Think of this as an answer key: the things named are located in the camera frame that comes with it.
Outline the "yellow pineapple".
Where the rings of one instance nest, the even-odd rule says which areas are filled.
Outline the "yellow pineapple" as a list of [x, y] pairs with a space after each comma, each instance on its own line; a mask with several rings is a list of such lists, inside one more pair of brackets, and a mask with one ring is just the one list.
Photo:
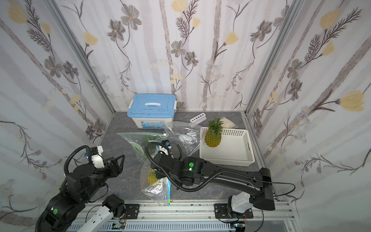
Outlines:
[[208, 130], [205, 135], [205, 142], [211, 148], [216, 148], [222, 139], [223, 121], [221, 118], [215, 118], [208, 121]]
[[156, 171], [154, 169], [149, 169], [148, 175], [147, 175], [147, 180], [150, 185], [153, 185], [157, 183], [158, 179], [156, 177]]

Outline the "clear bag blue zipper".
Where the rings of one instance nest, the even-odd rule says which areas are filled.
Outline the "clear bag blue zipper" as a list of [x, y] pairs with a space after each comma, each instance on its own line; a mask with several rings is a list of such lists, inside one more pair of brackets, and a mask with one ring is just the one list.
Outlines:
[[168, 180], [168, 178], [162, 177], [157, 178], [157, 183], [150, 185], [147, 180], [148, 171], [149, 169], [152, 169], [150, 164], [151, 163], [149, 160], [145, 161], [141, 169], [141, 192], [158, 205], [169, 206], [171, 202], [171, 182]]
[[186, 155], [191, 156], [200, 148], [201, 129], [202, 127], [197, 124], [172, 121], [166, 123], [164, 130], [170, 140], [182, 144]]

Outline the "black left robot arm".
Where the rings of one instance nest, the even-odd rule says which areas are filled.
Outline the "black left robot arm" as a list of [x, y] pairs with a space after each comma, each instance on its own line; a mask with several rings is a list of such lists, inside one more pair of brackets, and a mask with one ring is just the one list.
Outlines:
[[[85, 150], [88, 163], [77, 166], [69, 172], [69, 164], [74, 156]], [[102, 160], [98, 165], [93, 160], [100, 157], [100, 147], [90, 148], [87, 145], [78, 147], [66, 159], [64, 164], [65, 179], [60, 192], [53, 197], [44, 212], [38, 218], [35, 231], [65, 232], [76, 220], [78, 214], [85, 209], [86, 204], [93, 203], [92, 197], [102, 187], [107, 187], [107, 180], [118, 177], [123, 171], [124, 155]]]

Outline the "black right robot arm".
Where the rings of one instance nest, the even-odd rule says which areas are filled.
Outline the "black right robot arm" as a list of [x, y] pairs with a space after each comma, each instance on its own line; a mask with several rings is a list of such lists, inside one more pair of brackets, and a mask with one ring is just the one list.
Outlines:
[[229, 212], [242, 214], [254, 207], [262, 211], [274, 211], [275, 182], [268, 168], [246, 172], [213, 164], [201, 158], [176, 159], [170, 149], [160, 142], [148, 142], [145, 154], [158, 179], [167, 178], [178, 190], [197, 192], [209, 183], [241, 191], [229, 197]]

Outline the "green zipper NIU bag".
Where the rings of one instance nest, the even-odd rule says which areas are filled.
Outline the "green zipper NIU bag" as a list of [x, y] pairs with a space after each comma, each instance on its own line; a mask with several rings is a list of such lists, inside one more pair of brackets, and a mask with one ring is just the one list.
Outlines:
[[147, 161], [145, 154], [145, 145], [148, 142], [161, 142], [166, 138], [165, 133], [154, 132], [121, 132], [117, 133], [120, 137], [125, 139], [135, 150], [136, 158], [140, 162]]

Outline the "small bag of rice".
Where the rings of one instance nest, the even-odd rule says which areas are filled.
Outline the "small bag of rice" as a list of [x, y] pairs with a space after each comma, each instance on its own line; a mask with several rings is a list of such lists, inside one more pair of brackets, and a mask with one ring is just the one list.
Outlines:
[[227, 119], [226, 117], [222, 117], [220, 122], [222, 122], [221, 127], [225, 129], [236, 129], [238, 125], [235, 124], [233, 121]]

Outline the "blue lid storage box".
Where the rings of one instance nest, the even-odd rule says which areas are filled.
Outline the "blue lid storage box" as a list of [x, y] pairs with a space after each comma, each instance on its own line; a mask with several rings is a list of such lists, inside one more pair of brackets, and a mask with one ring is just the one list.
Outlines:
[[127, 111], [139, 129], [164, 129], [172, 122], [177, 98], [172, 94], [136, 94]]

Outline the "white test tube rack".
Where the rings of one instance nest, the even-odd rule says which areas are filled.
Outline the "white test tube rack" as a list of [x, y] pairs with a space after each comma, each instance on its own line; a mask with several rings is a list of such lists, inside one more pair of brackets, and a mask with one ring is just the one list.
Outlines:
[[198, 125], [204, 121], [206, 121], [207, 118], [206, 118], [206, 114], [205, 113], [200, 113], [199, 115], [193, 117], [190, 119], [190, 123], [191, 124], [195, 124], [195, 125]]

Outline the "white perforated plastic basket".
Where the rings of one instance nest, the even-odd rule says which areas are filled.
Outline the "white perforated plastic basket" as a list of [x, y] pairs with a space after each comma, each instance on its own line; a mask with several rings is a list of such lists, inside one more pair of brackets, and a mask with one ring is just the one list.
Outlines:
[[199, 156], [214, 164], [247, 167], [255, 162], [250, 136], [247, 130], [223, 129], [221, 143], [212, 148], [205, 142], [207, 127], [201, 128]]

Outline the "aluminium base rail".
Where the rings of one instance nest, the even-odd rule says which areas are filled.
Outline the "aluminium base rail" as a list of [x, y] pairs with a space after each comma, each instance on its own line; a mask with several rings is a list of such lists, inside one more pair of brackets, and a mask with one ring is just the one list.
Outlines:
[[129, 221], [137, 222], [173, 222], [173, 221], [219, 221], [229, 224], [235, 232], [298, 232], [299, 226], [287, 202], [277, 202], [274, 211], [261, 211], [251, 208], [254, 217], [245, 220], [216, 219], [214, 204], [227, 204], [227, 200], [172, 200], [169, 206], [160, 206], [157, 203], [144, 201], [127, 201], [126, 204], [139, 204], [137, 219], [120, 221], [110, 219], [126, 225]]

